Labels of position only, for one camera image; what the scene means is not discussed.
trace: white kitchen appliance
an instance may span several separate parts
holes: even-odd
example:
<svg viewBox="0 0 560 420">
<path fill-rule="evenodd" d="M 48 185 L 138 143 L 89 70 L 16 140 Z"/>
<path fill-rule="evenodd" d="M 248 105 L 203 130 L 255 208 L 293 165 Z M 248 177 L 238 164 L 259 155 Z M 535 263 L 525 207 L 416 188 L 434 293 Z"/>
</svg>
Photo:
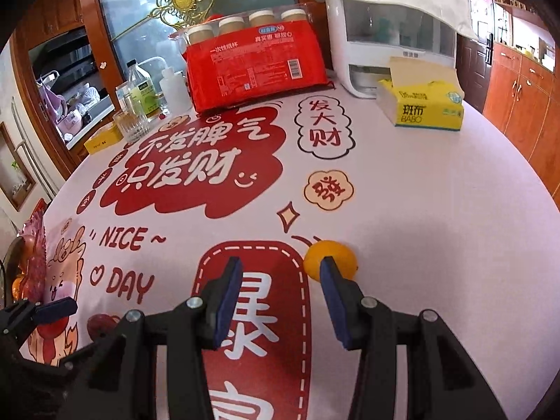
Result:
<svg viewBox="0 0 560 420">
<path fill-rule="evenodd" d="M 332 65 L 353 95 L 375 99 L 392 56 L 455 67 L 457 33 L 477 39 L 468 0 L 326 0 Z"/>
</svg>

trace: plastic bottle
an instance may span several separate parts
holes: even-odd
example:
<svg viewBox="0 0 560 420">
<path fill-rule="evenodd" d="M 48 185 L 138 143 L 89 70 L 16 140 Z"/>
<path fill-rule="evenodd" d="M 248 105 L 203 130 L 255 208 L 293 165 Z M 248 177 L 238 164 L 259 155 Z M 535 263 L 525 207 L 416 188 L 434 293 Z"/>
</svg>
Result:
<svg viewBox="0 0 560 420">
<path fill-rule="evenodd" d="M 129 61 L 128 66 L 128 89 L 134 99 L 142 103 L 142 109 L 148 117 L 152 119 L 160 113 L 156 98 L 156 89 L 153 86 L 152 78 L 144 71 L 136 60 Z"/>
<path fill-rule="evenodd" d="M 164 69 L 163 79 L 160 81 L 161 91 L 167 100 L 167 107 L 172 117 L 186 115 L 193 107 L 185 79 L 181 72 L 174 72 L 173 68 Z"/>
</svg>

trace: yellow box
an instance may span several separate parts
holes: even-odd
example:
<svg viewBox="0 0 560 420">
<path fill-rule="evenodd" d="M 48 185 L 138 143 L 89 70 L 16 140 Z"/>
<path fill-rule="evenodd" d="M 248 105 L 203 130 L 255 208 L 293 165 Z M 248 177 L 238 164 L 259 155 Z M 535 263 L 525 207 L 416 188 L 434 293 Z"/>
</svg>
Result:
<svg viewBox="0 0 560 420">
<path fill-rule="evenodd" d="M 86 147 L 89 154 L 97 153 L 104 148 L 110 147 L 121 141 L 123 138 L 114 122 L 107 123 L 105 126 L 100 127 L 93 135 L 86 141 Z"/>
<path fill-rule="evenodd" d="M 396 126 L 459 131 L 463 98 L 454 68 L 417 58 L 391 57 L 391 79 L 381 80 L 377 103 Z"/>
<path fill-rule="evenodd" d="M 377 103 L 395 126 L 427 127 L 459 131 L 463 124 L 463 99 L 448 82 L 393 87 L 380 81 Z"/>
</svg>

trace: glass cup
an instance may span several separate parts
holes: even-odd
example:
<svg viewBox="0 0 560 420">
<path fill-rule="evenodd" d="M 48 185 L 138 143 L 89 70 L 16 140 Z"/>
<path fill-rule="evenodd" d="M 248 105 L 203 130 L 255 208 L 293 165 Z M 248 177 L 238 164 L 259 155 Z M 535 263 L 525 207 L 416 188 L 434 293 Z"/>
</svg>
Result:
<svg viewBox="0 0 560 420">
<path fill-rule="evenodd" d="M 113 120 L 128 143 L 132 144 L 149 133 L 146 114 L 138 108 L 135 109 L 135 113 L 130 110 L 117 112 Z"/>
</svg>

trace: barcode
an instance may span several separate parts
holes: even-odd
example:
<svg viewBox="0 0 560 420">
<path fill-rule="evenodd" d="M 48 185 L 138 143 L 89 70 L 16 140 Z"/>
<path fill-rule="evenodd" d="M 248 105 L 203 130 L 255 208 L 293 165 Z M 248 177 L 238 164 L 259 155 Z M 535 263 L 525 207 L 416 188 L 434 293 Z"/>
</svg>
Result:
<svg viewBox="0 0 560 420">
<path fill-rule="evenodd" d="M 301 79 L 303 75 L 301 74 L 300 61 L 297 58 L 288 60 L 289 74 L 292 79 Z"/>
</svg>

